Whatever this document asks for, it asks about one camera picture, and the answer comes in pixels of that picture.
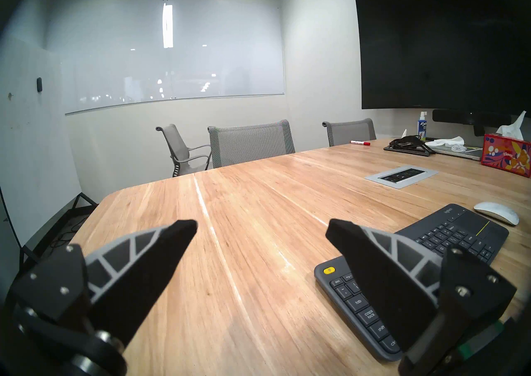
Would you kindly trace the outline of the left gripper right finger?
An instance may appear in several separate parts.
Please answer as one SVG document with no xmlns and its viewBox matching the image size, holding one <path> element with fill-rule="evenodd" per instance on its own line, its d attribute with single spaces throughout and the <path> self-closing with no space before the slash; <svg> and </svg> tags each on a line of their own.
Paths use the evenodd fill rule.
<svg viewBox="0 0 531 376">
<path fill-rule="evenodd" d="M 331 219 L 325 233 L 402 352 L 400 375 L 517 374 L 516 287 L 459 245 L 442 257 L 404 236 Z"/>
</svg>

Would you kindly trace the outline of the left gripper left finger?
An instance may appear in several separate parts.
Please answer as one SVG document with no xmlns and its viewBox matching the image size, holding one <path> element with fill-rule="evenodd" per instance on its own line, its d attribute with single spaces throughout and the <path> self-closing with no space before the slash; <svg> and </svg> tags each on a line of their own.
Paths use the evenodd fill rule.
<svg viewBox="0 0 531 376">
<path fill-rule="evenodd" d="M 170 283 L 195 220 L 69 244 L 14 281 L 11 375 L 126 375 L 124 350 Z"/>
</svg>

